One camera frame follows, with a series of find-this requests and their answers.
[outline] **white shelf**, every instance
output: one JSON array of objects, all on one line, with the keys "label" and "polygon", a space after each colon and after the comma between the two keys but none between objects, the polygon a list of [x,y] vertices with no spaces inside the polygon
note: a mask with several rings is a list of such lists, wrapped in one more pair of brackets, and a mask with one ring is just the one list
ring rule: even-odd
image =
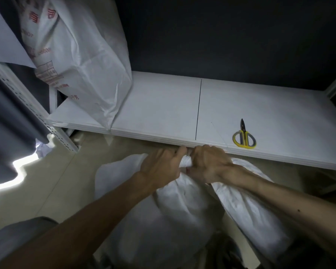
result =
[{"label": "white shelf", "polygon": [[[255,149],[233,143],[241,118]],[[336,170],[336,108],[322,91],[203,79],[197,141],[233,154]]]},{"label": "white shelf", "polygon": [[[257,140],[255,149],[233,144],[241,118]],[[48,120],[109,132],[71,99]],[[190,147],[211,144],[232,154],[336,170],[336,108],[320,91],[133,72],[111,133]]]}]

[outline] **black line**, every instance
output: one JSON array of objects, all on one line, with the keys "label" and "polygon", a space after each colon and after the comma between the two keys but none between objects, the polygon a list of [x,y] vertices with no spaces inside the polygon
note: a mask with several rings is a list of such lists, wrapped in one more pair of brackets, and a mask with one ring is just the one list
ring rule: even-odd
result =
[{"label": "black line", "polygon": [[198,118],[199,118],[199,104],[200,104],[200,92],[201,91],[202,91],[202,80],[200,80],[199,102],[198,102],[198,115],[197,115],[197,128],[195,129],[195,140],[197,140]]}]

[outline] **bright light on floor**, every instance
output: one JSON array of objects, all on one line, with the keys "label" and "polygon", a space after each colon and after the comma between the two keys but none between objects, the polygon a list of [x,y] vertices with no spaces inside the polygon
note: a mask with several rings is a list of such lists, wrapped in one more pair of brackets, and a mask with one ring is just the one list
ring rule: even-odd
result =
[{"label": "bright light on floor", "polygon": [[15,170],[18,172],[18,176],[11,181],[0,184],[0,190],[7,189],[7,188],[10,188],[10,187],[13,187],[15,185],[19,185],[20,183],[22,183],[24,181],[25,174],[22,173],[21,167],[37,159],[39,159],[39,157],[37,156],[36,153],[33,153],[32,155],[29,155],[27,157],[23,157],[18,160],[15,160],[13,162],[13,166]]}]

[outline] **perforated metal post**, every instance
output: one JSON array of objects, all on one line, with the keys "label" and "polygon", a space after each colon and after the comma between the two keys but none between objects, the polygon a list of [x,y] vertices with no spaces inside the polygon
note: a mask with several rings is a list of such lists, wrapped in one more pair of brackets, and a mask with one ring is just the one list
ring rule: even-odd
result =
[{"label": "perforated metal post", "polygon": [[25,85],[19,80],[7,64],[0,62],[0,80],[20,99],[20,101],[42,122],[47,129],[54,134],[66,148],[73,152],[78,152],[78,147],[57,126],[52,126],[47,117],[49,113],[30,93]]}]

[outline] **person's left hand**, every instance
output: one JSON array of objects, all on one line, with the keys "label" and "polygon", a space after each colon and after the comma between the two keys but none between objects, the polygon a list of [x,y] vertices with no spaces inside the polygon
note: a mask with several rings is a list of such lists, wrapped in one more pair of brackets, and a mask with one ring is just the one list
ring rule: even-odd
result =
[{"label": "person's left hand", "polygon": [[172,149],[158,149],[144,159],[140,172],[148,178],[153,190],[162,188],[179,177],[179,163],[185,154],[185,146],[179,147],[176,152]]}]

